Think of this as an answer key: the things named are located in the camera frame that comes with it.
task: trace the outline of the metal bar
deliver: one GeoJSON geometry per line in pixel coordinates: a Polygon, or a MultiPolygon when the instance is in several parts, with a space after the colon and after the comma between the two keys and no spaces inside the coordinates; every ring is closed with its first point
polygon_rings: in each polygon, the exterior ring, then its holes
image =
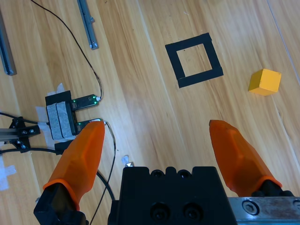
{"type": "Polygon", "coordinates": [[[1,54],[1,60],[3,64],[4,72],[10,76],[17,74],[1,12],[0,12],[0,54],[1,54]]]}
{"type": "Polygon", "coordinates": [[[0,128],[0,142],[18,139],[16,129],[0,128]]]}
{"type": "Polygon", "coordinates": [[[299,197],[243,197],[228,200],[239,225],[300,224],[299,197]]]}
{"type": "Polygon", "coordinates": [[[77,0],[77,3],[84,24],[86,36],[90,44],[90,48],[92,50],[98,49],[99,48],[98,43],[92,26],[92,23],[94,22],[94,18],[90,16],[88,4],[86,3],[86,0],[77,0]]]}

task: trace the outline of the wooden floor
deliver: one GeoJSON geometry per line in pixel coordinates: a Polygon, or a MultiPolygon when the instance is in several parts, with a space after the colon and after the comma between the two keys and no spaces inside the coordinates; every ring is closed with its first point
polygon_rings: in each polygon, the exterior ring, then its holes
{"type": "MultiPolygon", "coordinates": [[[[78,120],[104,118],[116,135],[117,158],[111,187],[118,198],[129,155],[150,170],[216,166],[209,121],[238,128],[259,152],[284,189],[300,195],[300,2],[298,0],[87,0],[99,44],[90,50],[76,0],[38,0],[70,26],[103,83],[97,107],[78,120]],[[179,89],[165,45],[210,33],[224,76],[179,89]],[[268,68],[282,73],[279,92],[248,92],[251,75],[268,68]]],[[[99,95],[96,79],[72,36],[50,13],[29,0],[0,0],[17,75],[0,71],[0,110],[38,121],[36,106],[60,83],[72,97],[99,95]]],[[[180,52],[185,72],[210,68],[202,48],[180,52]]],[[[11,120],[0,117],[0,127],[11,120]]],[[[31,138],[45,147],[43,135],[31,138]]],[[[35,200],[58,156],[7,153],[15,165],[10,188],[0,192],[0,224],[38,224],[35,200]]],[[[108,177],[113,143],[106,136],[100,171],[108,177]]],[[[104,186],[96,179],[80,203],[90,221],[104,186]]],[[[228,196],[236,196],[225,188],[228,196]]],[[[95,224],[106,224],[109,195],[95,224]]]]}

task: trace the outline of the black tape square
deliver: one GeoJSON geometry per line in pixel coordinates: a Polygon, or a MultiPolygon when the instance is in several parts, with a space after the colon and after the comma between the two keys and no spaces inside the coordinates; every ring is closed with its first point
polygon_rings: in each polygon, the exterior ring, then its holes
{"type": "Polygon", "coordinates": [[[168,52],[172,67],[174,69],[179,88],[224,75],[216,51],[212,45],[212,39],[209,33],[168,44],[165,46],[165,48],[168,52]],[[185,76],[177,51],[201,44],[204,45],[212,69],[195,75],[185,76]]]}

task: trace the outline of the yellow cube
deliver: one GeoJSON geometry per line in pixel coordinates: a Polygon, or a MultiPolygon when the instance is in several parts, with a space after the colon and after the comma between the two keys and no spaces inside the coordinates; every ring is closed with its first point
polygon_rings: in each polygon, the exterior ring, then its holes
{"type": "Polygon", "coordinates": [[[281,73],[262,69],[252,74],[248,91],[264,96],[271,95],[278,91],[280,79],[281,73]]]}

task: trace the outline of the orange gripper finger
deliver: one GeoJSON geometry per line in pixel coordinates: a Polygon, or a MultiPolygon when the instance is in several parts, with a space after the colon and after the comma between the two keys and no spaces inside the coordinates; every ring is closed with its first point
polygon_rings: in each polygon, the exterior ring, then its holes
{"type": "Polygon", "coordinates": [[[101,159],[104,135],[103,121],[90,122],[64,151],[43,189],[61,183],[79,210],[81,197],[93,187],[101,159]]]}
{"type": "Polygon", "coordinates": [[[251,196],[266,180],[282,187],[235,127],[225,121],[211,120],[210,138],[225,183],[238,196],[251,196]]]}

